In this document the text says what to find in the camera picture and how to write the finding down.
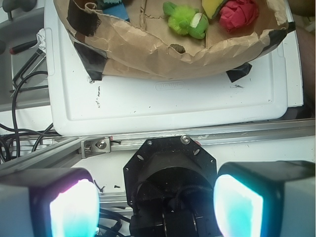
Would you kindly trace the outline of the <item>gripper glowing gel right finger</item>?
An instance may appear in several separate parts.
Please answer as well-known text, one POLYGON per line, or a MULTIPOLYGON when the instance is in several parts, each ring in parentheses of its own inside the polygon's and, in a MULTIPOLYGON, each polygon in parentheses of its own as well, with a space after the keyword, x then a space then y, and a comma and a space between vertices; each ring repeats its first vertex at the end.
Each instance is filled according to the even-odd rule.
POLYGON ((227 162, 218 171, 213 203, 224 237, 314 237, 316 165, 227 162))

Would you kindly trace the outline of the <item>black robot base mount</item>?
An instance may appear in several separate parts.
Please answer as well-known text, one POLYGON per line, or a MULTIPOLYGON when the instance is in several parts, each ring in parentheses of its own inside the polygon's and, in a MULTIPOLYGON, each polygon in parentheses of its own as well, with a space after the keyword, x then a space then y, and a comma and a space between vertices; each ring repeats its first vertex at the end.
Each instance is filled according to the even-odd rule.
POLYGON ((123 168, 133 237, 218 237, 216 159, 187 136, 146 140, 123 168))

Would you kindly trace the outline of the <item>gripper glowing gel left finger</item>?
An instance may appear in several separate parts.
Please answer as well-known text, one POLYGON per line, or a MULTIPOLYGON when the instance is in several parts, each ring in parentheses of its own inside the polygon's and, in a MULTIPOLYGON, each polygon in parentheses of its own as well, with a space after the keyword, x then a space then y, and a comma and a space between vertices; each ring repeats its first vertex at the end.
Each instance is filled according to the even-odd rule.
POLYGON ((0 173, 2 237, 92 237, 100 201, 84 168, 37 168, 0 173))

